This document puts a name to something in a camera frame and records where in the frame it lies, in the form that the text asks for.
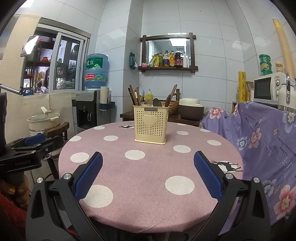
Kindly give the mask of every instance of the polka dot tablecloth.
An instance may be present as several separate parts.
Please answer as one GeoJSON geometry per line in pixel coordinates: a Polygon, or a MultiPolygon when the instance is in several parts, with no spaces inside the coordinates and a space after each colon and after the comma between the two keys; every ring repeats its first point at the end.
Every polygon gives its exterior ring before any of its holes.
{"type": "Polygon", "coordinates": [[[134,233],[182,232],[205,220],[217,200],[194,167],[199,150],[224,172],[242,178],[239,152],[215,133],[168,122],[166,144],[155,145],[135,142],[133,125],[97,126],[74,136],[62,149],[60,176],[73,173],[96,151],[103,155],[103,167],[80,201],[89,217],[134,233]]]}

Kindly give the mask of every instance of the wooden mirror frame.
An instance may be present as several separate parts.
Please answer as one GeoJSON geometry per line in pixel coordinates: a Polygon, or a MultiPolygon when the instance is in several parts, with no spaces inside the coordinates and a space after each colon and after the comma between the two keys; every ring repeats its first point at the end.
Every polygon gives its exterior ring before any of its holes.
{"type": "Polygon", "coordinates": [[[193,33],[189,34],[175,34],[175,35],[157,35],[157,36],[149,36],[143,35],[143,37],[140,38],[140,41],[142,42],[142,59],[141,64],[146,62],[146,41],[150,40],[160,40],[160,39],[189,39],[190,42],[190,55],[191,55],[191,65],[189,68],[184,67],[147,67],[143,68],[141,65],[138,67],[138,69],[141,72],[145,72],[146,70],[187,70],[191,71],[191,73],[195,73],[196,70],[198,70],[198,66],[195,66],[195,58],[194,58],[194,39],[196,39],[196,35],[193,35],[193,33]]]}

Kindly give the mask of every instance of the purple floral cloth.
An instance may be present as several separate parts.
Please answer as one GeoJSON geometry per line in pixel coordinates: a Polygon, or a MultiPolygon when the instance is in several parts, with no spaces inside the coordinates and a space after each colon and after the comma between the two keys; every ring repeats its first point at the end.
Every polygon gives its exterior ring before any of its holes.
{"type": "Polygon", "coordinates": [[[296,205],[295,114],[244,102],[233,113],[212,108],[202,124],[238,149],[244,163],[243,179],[260,178],[271,224],[289,216],[296,205]]]}

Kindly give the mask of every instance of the metal bolt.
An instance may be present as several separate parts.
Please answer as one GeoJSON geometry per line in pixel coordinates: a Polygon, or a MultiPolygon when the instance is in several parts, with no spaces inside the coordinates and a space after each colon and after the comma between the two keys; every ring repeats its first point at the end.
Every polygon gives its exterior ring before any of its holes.
{"type": "Polygon", "coordinates": [[[232,178],[233,178],[233,175],[232,175],[231,173],[226,173],[226,174],[225,174],[225,177],[226,177],[227,179],[232,179],[232,178]]]}
{"type": "Polygon", "coordinates": [[[43,182],[43,178],[42,177],[39,177],[36,182],[37,183],[42,183],[43,182]]]}
{"type": "Polygon", "coordinates": [[[260,182],[260,179],[258,177],[254,177],[253,178],[253,181],[256,182],[256,183],[259,183],[260,182]]]}
{"type": "Polygon", "coordinates": [[[65,179],[65,180],[68,180],[68,179],[70,179],[71,178],[71,174],[70,173],[66,173],[64,176],[63,176],[63,178],[65,179]]]}

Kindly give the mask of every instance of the green container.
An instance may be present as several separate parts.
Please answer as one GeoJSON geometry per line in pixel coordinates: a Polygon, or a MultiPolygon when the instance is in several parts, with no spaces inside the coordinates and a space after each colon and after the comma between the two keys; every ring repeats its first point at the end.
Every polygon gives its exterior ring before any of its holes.
{"type": "Polygon", "coordinates": [[[270,56],[267,54],[259,55],[262,75],[272,74],[270,56]]]}

